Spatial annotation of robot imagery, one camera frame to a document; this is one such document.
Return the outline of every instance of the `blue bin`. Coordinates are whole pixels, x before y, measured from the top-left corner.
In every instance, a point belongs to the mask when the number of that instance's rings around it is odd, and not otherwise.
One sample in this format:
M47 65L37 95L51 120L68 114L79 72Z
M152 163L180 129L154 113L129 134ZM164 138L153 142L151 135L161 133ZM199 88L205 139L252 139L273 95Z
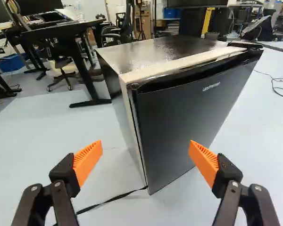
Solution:
M12 72L24 67L20 57L17 54L12 54L0 58L0 69L2 72Z
M165 19L176 18L176 9L175 8L164 8L164 18Z
M176 9L176 18L181 18L181 9Z

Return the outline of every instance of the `mini fridge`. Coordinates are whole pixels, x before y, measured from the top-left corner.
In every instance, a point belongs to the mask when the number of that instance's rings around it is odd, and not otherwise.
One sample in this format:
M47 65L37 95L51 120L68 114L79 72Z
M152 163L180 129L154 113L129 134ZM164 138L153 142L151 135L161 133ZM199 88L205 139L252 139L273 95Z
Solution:
M128 150L149 194L194 167L262 55L260 45L170 36L97 50Z

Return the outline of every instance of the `floor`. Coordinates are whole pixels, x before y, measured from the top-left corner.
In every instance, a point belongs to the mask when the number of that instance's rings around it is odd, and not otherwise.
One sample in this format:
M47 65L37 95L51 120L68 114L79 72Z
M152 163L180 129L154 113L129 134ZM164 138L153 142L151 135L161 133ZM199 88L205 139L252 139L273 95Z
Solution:
M93 58L93 62L96 64L95 69L100 68L97 58ZM45 67L52 68L50 66L49 62L44 63ZM40 73L29 73L25 74L24 71L27 69L25 67L19 69L16 72L11 73L3 73L2 77L6 81L6 83L9 86L15 86L17 84L20 85L20 88L22 88L22 92L18 93L17 97L7 98L7 99L1 99L0 100L0 112L8 106L15 98L22 98L22 97L32 97L37 95L45 95L45 94L52 94L52 93L59 93L59 92L66 92L68 90L68 86L66 81L62 81L59 84L55 85L52 88L52 91L49 93L46 88L47 85L51 84L53 81L54 76L61 75L58 70L50 70L47 71L47 76L43 77L41 80L37 81L36 78L39 76ZM67 66L67 69L64 69L65 72L77 72L77 69L75 67L75 64L72 62ZM85 85L81 84L78 79L70 78L69 79L71 84L73 85L74 90L81 90L84 89L86 91Z
M283 77L283 53L265 49L255 69ZM112 105L69 109L69 104L88 98L82 89L23 95L0 112L0 225L10 225L27 186L47 185L48 172L67 153L98 139L103 156L73 199L74 208L143 187ZM268 75L252 73L210 149L235 162L244 173L245 185L268 188L283 225L283 98L273 93ZM78 219L82 226L207 226L218 204L194 168L152 196L139 191ZM46 225L54 222L51 211ZM242 211L236 225L246 225Z

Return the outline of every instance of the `orange ribbed pad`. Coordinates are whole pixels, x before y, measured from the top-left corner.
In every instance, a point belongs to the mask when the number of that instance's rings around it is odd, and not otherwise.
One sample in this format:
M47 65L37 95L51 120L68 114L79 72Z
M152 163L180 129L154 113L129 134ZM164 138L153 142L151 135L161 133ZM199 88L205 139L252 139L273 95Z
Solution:
M99 161L102 154L103 149L100 140L88 145L75 154L73 169L75 170L80 187L83 186L85 180L95 164Z
M207 181L208 185L212 188L216 173L219 169L217 155L191 140L189 156Z

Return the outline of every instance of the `office chair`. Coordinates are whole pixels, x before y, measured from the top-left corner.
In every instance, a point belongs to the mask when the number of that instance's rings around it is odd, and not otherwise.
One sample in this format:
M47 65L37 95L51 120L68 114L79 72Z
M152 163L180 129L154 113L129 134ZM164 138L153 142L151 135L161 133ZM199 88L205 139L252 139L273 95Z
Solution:
M132 18L134 18L135 17L134 1L126 0L126 16L122 28L118 28L117 26L108 26L108 28L106 27L103 28L101 33L102 43L106 38L112 39L112 41L107 42L103 46L114 46L133 41L132 32L134 30L134 20L133 23L131 23L131 7L133 8Z
M51 92L54 85L57 85L61 81L65 80L68 85L68 90L73 90L73 87L69 81L69 78L75 78L75 72L65 73L63 67L72 62L72 58L67 55L67 46L56 43L53 40L47 40L46 42L38 43L40 55L48 60L54 60L55 68L60 69L61 75L53 78L53 82L47 86L47 91Z

